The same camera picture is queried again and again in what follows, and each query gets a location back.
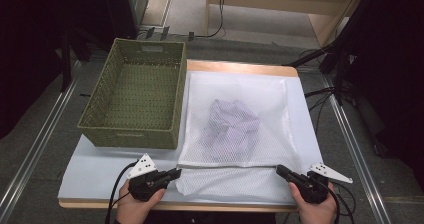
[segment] garment inside mesh bag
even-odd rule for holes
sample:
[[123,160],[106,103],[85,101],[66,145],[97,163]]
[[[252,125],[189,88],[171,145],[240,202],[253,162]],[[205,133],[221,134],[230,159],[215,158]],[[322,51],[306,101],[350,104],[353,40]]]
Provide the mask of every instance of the garment inside mesh bag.
[[178,191],[271,202],[290,196],[271,167],[299,166],[284,78],[192,72],[189,83]]

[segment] mesh bag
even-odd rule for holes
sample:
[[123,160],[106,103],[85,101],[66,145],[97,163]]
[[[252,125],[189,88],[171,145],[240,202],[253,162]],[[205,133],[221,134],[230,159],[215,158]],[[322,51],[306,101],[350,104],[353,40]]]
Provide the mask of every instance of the mesh bag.
[[193,72],[178,164],[297,167],[284,77]]

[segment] black controller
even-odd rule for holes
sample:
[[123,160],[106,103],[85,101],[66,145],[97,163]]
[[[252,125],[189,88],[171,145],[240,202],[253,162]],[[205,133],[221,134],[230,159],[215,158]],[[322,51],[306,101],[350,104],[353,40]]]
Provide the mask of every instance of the black controller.
[[306,202],[319,204],[327,199],[327,189],[318,184],[319,182],[328,186],[327,177],[313,171],[309,171],[308,176],[299,175],[283,165],[277,166],[277,174],[287,182],[293,182],[299,188],[300,194]]
[[147,202],[150,198],[162,188],[167,188],[168,184],[181,175],[181,169],[176,168],[167,172],[158,172],[157,170],[147,174],[130,179],[128,191],[134,199]]

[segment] gray floor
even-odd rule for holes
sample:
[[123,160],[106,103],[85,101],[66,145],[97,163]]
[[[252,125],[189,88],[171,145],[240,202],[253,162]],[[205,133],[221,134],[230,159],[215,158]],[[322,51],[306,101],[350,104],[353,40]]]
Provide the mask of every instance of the gray floor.
[[[171,26],[171,33],[201,32],[200,27],[204,25],[202,23],[204,19],[203,17],[199,18],[198,15],[200,14],[196,14],[197,12],[193,12],[194,16],[188,18],[193,22],[193,26],[189,26],[184,20],[178,19],[178,16],[181,19],[187,19],[187,16],[176,14],[177,7],[180,7],[179,12],[183,11],[181,10],[181,7],[184,6],[183,1],[173,0],[173,5],[170,7],[166,22]],[[198,13],[203,10],[198,6],[196,8]],[[317,48],[316,40],[311,35],[310,24],[302,17],[302,14],[294,14],[293,18],[296,21],[291,22],[288,20],[290,13],[270,13],[270,19],[273,19],[275,15],[287,15],[281,22],[281,26],[286,27],[290,23],[292,24],[290,28],[280,27],[281,35],[274,35],[277,30],[273,28],[267,28],[266,31],[257,28],[262,27],[265,23],[261,22],[261,20],[267,19],[265,12],[260,13],[260,15],[265,16],[256,18],[256,22],[249,22],[246,20],[249,17],[244,14],[238,17],[228,14],[231,13],[230,11],[237,14],[240,10],[236,8],[225,10],[228,10],[228,12],[225,12],[228,18],[224,19],[227,34],[221,38],[196,39],[188,42],[187,54],[189,58],[280,65],[297,60],[299,54],[307,49]],[[212,22],[214,21],[211,19],[211,29],[216,28],[216,25]],[[279,29],[279,25],[276,25],[275,21],[272,21],[269,25]],[[186,38],[169,36],[168,40],[185,41]],[[103,222],[105,210],[63,209],[58,205],[57,193],[61,184],[61,177],[80,136],[76,124],[88,100],[80,94],[91,93],[105,58],[106,53],[97,50],[94,51],[91,61],[83,64],[83,72],[75,90],[57,126],[49,137],[47,146],[7,223]],[[305,92],[324,87],[323,76],[318,72],[317,66],[318,63],[314,60],[298,69]],[[7,189],[36,139],[59,95],[60,85],[61,79],[58,77],[27,111],[12,133],[0,140],[1,192]],[[308,104],[313,105],[318,98],[320,97],[308,98]],[[416,201],[414,197],[422,197],[423,192],[413,178],[411,170],[397,159],[381,159],[375,156],[371,138],[362,123],[360,114],[347,102],[343,105],[343,109],[354,131],[367,167],[377,184],[379,193],[383,198],[386,198],[385,208],[392,223],[422,223],[424,204],[422,201]],[[319,108],[311,112],[311,120],[314,125],[316,125],[318,112]],[[357,202],[357,210],[354,214],[355,222],[378,223],[330,101],[327,101],[323,106],[319,118],[317,139],[325,163],[354,179],[354,184],[346,186],[353,192]],[[279,223],[282,223],[286,215],[285,213],[277,214]],[[287,223],[298,223],[297,219],[297,214],[291,214]],[[350,223],[349,218],[342,217],[341,223]]]

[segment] cable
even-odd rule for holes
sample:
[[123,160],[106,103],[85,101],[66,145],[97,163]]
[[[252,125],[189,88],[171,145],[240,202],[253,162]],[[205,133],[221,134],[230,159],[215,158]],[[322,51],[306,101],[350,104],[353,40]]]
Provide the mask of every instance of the cable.
[[287,213],[286,218],[284,218],[283,224],[287,223],[287,221],[289,220],[290,214],[291,214],[291,212]]
[[321,97],[317,102],[315,102],[315,104],[313,106],[311,106],[308,110],[309,112],[311,112],[315,107],[319,106],[320,104],[323,103],[324,99],[327,98],[328,95],[332,95],[333,93],[324,95],[323,97]]
[[121,173],[119,173],[119,176],[118,176],[118,178],[116,179],[116,181],[115,181],[115,185],[113,186],[113,189],[112,189],[112,194],[110,195],[110,199],[109,199],[109,206],[108,206],[108,208],[107,208],[107,213],[106,213],[106,217],[105,217],[105,224],[110,224],[110,214],[111,214],[111,212],[112,212],[112,208],[113,208],[113,206],[119,201],[119,200],[121,200],[122,198],[124,198],[125,196],[127,196],[128,194],[129,194],[129,192],[127,193],[127,194],[125,194],[123,197],[121,197],[121,198],[119,198],[117,201],[115,201],[113,204],[112,204],[112,202],[113,202],[113,198],[115,197],[115,191],[116,191],[116,188],[118,187],[118,184],[119,184],[119,180],[121,180],[121,177],[124,175],[124,173],[128,170],[128,168],[130,168],[130,167],[134,167],[135,166],[135,164],[138,162],[138,160],[136,161],[136,162],[133,162],[133,163],[131,163],[131,164],[128,164],[128,166],[126,166],[122,171],[121,171]]
[[346,208],[346,211],[348,212],[350,221],[352,222],[352,224],[355,224],[355,221],[353,220],[353,213],[350,211],[349,207],[347,206],[346,202],[344,201],[344,199],[342,198],[342,196],[340,196],[339,194],[337,194],[337,197],[340,199],[340,201],[342,202],[343,206]]
[[316,124],[315,124],[315,135],[318,133],[318,123],[319,123],[319,118],[321,116],[322,109],[325,105],[325,102],[327,102],[328,98],[330,98],[331,95],[333,95],[333,93],[328,94],[327,97],[324,99],[324,101],[322,101],[321,108],[319,109],[317,121],[316,121]]
[[216,34],[218,34],[220,31],[221,31],[221,29],[223,28],[223,25],[224,25],[224,14],[223,14],[223,12],[224,12],[224,3],[225,3],[225,0],[219,0],[219,11],[220,11],[220,16],[221,16],[221,23],[220,23],[220,25],[219,25],[219,28],[218,28],[218,30],[216,30],[216,32],[215,33],[213,33],[213,34],[211,34],[211,35],[207,35],[207,36],[204,36],[204,35],[200,35],[200,36],[197,36],[197,35],[194,35],[194,36],[190,36],[190,35],[182,35],[182,34],[168,34],[168,36],[178,36],[178,37],[194,37],[194,38],[211,38],[211,37],[214,37],[214,36],[216,36]]
[[[302,55],[303,54],[305,54],[305,53],[307,53],[307,52],[317,52],[317,51],[321,51],[322,53],[324,53],[324,54],[326,54],[326,55],[336,55],[337,56],[337,54],[336,53],[332,53],[332,52],[327,52],[327,51],[325,51],[324,49],[322,49],[322,48],[319,48],[319,49],[308,49],[308,50],[305,50],[305,51],[303,51],[303,52],[301,52],[300,54],[299,54],[299,58],[298,58],[298,60],[300,60],[301,59],[301,57],[302,57]],[[317,60],[317,62],[319,63],[319,64],[321,64],[321,61],[318,59],[318,57],[319,56],[317,56],[317,57],[315,57],[315,59]],[[292,63],[290,63],[290,64],[281,64],[281,66],[293,66],[293,67],[295,67],[295,68],[297,68],[298,66],[300,66],[300,65],[302,65],[302,64],[299,64],[299,65],[291,65]]]
[[305,93],[305,98],[308,98],[308,97],[313,96],[313,95],[321,94],[321,93],[324,93],[324,92],[332,92],[332,91],[334,91],[334,87],[323,88],[323,89],[318,90],[318,91],[312,91],[312,92]]
[[[342,184],[340,184],[340,183],[337,183],[337,182],[333,182],[335,185],[337,185],[337,187],[342,187],[345,191],[347,191],[348,193],[349,193],[349,195],[352,197],[352,201],[353,201],[353,208],[352,208],[352,211],[351,211],[351,214],[353,214],[353,213],[355,213],[355,211],[356,211],[356,200],[355,200],[355,197],[353,196],[353,194],[352,194],[352,192],[351,191],[349,191],[349,189],[347,189],[345,186],[343,186]],[[348,214],[344,214],[344,213],[340,213],[340,215],[342,215],[342,216],[348,216],[349,215],[349,213]]]

